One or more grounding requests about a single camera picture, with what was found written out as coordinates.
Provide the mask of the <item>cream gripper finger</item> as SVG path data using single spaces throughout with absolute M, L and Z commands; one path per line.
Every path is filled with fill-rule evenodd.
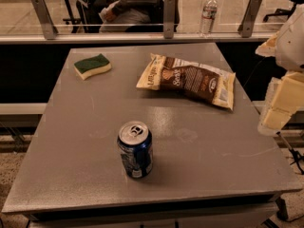
M 273 34 L 266 42 L 258 46 L 256 54 L 263 57 L 274 57 L 276 53 L 276 39 L 278 32 Z
M 274 136 L 304 106 L 304 74 L 288 71 L 281 79 L 273 77 L 268 84 L 257 130 Z

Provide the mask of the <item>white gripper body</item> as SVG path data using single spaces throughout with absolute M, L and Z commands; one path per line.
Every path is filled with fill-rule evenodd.
M 275 45 L 276 63 L 290 71 L 304 71 L 304 5 L 281 27 Z

